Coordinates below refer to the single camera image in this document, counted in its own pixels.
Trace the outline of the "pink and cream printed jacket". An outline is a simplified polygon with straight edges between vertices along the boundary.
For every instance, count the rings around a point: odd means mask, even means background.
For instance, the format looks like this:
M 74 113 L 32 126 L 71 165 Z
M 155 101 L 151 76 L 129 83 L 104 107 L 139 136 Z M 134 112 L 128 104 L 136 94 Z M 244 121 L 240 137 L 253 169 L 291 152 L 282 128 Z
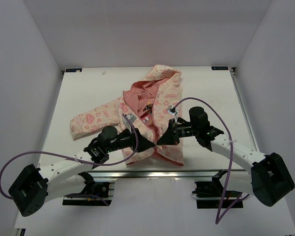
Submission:
M 130 90 L 123 91 L 122 96 L 76 115 L 70 121 L 72 138 L 76 140 L 108 125 L 121 132 L 126 128 L 123 115 L 134 115 L 134 127 L 142 136 L 156 143 L 173 118 L 168 107 L 181 100 L 180 77 L 179 70 L 155 65 L 141 80 L 133 83 Z

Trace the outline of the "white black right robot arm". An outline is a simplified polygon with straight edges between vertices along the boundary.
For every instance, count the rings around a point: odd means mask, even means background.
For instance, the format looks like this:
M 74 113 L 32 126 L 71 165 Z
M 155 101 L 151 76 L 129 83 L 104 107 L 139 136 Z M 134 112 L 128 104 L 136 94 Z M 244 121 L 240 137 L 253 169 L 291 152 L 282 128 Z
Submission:
M 191 108 L 189 117 L 189 121 L 182 118 L 169 120 L 168 128 L 157 144 L 177 145 L 181 138 L 194 136 L 202 147 L 232 160 L 244 169 L 244 172 L 220 170 L 215 174 L 211 179 L 214 194 L 224 196 L 230 191 L 243 192 L 271 207 L 294 190 L 295 183 L 279 154 L 264 154 L 231 142 L 222 130 L 210 125 L 202 107 Z

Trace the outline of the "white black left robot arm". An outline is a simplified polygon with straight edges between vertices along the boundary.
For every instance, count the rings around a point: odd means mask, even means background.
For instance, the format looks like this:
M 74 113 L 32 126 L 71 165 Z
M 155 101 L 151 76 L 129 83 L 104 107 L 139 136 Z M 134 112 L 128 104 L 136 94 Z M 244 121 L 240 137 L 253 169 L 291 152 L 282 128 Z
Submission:
M 113 126 L 103 128 L 98 137 L 74 157 L 42 167 L 30 164 L 23 168 L 8 192 L 23 217 L 36 213 L 44 203 L 55 198 L 101 199 L 102 188 L 89 174 L 104 164 L 112 151 L 130 148 L 131 154 L 154 147 L 138 129 L 121 133 Z

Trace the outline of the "blue label sticker right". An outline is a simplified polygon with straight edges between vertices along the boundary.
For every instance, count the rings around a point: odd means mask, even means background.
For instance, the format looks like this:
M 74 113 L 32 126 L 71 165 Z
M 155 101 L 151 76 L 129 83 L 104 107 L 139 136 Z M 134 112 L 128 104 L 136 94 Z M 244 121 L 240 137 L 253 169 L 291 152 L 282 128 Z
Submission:
M 216 71 L 229 70 L 227 66 L 212 66 L 211 69 Z

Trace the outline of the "blue label sticker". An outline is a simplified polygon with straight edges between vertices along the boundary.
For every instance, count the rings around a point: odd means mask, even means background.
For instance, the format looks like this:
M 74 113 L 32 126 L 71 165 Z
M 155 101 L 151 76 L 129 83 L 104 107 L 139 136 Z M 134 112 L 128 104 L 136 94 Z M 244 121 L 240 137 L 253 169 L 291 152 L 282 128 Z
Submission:
M 216 71 L 229 70 L 227 66 L 212 66 L 211 69 Z
M 65 73 L 80 73 L 82 72 L 82 68 L 67 68 Z

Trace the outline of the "blue label sticker left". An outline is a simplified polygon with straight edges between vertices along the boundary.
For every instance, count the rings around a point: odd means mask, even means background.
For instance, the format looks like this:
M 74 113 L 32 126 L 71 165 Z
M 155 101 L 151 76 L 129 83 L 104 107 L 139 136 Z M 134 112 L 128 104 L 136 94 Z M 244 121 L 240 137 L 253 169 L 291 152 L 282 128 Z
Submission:
M 82 72 L 82 68 L 67 68 L 65 73 L 80 73 Z

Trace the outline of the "aluminium table edge rail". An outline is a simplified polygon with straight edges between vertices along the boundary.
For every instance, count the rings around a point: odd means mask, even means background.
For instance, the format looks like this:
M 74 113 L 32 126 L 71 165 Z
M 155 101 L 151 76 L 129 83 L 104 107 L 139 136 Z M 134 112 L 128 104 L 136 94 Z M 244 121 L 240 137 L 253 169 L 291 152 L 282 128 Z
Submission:
M 219 170 L 204 171 L 91 171 L 89 174 L 94 178 L 200 178 L 212 177 Z

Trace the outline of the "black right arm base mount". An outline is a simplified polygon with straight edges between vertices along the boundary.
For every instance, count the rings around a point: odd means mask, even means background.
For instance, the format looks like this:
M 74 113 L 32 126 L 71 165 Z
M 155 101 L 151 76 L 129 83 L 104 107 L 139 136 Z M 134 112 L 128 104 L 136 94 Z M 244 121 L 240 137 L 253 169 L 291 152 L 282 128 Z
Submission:
M 192 194 L 196 197 L 197 209 L 218 209 L 222 190 L 212 181 L 196 181 Z M 226 191 L 222 209 L 229 207 L 238 196 L 236 191 Z

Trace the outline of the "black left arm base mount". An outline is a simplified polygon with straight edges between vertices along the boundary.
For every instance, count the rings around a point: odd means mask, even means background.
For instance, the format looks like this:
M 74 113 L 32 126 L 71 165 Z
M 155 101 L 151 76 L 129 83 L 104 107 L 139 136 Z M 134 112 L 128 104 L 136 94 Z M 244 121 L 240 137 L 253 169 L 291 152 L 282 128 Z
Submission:
M 108 207 L 113 199 L 114 182 L 94 182 L 78 194 L 65 196 L 63 206 Z

